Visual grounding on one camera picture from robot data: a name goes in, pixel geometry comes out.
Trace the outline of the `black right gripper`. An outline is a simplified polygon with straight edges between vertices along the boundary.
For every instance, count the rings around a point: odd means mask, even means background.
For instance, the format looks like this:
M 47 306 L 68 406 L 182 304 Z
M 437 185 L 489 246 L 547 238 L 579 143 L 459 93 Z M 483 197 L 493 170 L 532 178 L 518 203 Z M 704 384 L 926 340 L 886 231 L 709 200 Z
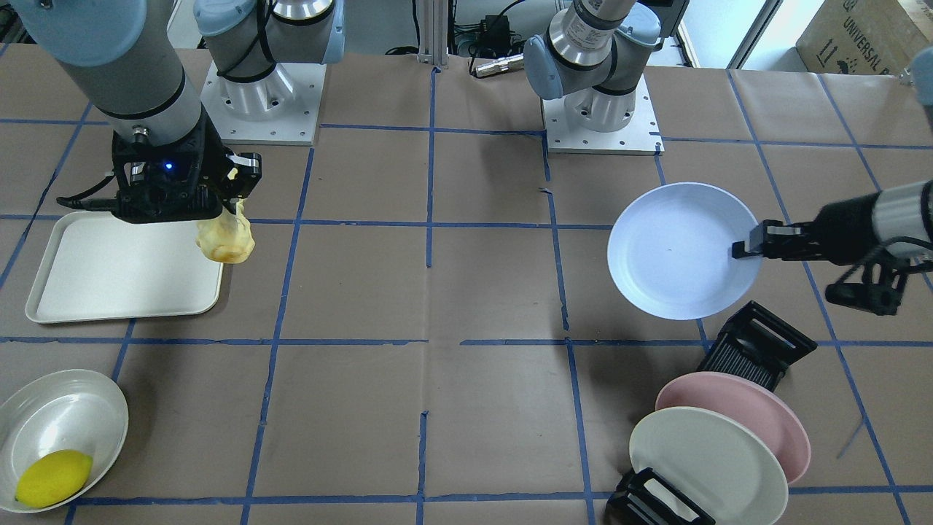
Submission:
M 196 222 L 231 213 L 229 201 L 247 199 L 262 177 L 261 155 L 230 152 L 210 117 L 200 117 L 186 136 L 163 146 L 114 133 L 112 160 L 119 189 L 111 213 L 131 224 Z

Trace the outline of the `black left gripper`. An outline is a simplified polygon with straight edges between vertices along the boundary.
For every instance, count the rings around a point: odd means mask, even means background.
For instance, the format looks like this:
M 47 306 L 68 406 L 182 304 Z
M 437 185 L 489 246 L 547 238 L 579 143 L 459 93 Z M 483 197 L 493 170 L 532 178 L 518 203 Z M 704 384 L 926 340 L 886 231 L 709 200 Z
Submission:
M 797 257 L 799 260 L 829 260 L 833 265 L 853 265 L 882 242 L 873 219 L 880 196 L 876 192 L 830 203 L 803 229 L 782 222 L 761 222 L 750 230 L 748 239 L 733 243 L 732 257 L 737 260 L 759 256 L 791 260 L 804 252 Z

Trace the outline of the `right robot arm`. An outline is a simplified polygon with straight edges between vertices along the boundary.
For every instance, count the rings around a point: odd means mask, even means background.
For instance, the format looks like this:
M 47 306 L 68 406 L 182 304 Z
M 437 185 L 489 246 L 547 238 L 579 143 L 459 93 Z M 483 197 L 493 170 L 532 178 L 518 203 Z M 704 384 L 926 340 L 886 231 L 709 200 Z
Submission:
M 123 222 L 246 223 L 261 156 L 234 152 L 231 124 L 308 119 L 308 90 L 289 64 L 340 62 L 341 1 L 197 1 L 214 62 L 218 109 L 207 109 L 167 34 L 165 1 L 14 1 L 32 39 L 113 127 L 112 169 L 67 209 Z

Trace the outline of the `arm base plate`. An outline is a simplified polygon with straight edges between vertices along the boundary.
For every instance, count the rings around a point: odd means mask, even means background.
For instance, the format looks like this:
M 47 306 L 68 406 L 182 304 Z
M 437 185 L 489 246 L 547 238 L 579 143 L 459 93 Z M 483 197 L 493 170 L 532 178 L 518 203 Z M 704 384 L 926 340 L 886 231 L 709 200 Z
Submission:
M 201 103 L 226 144 L 312 147 L 327 69 L 280 63 L 265 79 L 237 83 L 217 76 L 211 64 Z
M 591 87 L 543 100 L 541 112 L 550 153 L 660 155 L 665 150 L 644 77 L 623 96 Z

